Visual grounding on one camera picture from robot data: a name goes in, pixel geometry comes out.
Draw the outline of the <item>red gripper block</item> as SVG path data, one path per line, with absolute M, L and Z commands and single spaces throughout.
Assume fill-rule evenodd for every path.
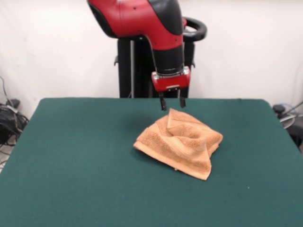
M 191 71 L 188 66 L 185 66 L 179 74 L 175 75 L 160 75 L 157 72 L 151 74 L 151 80 L 154 88 L 159 92 L 161 109 L 166 111 L 166 101 L 163 92 L 173 89 L 181 89 L 179 93 L 179 101 L 181 108 L 186 106 L 186 93 L 183 88 L 189 87 L 191 79 Z

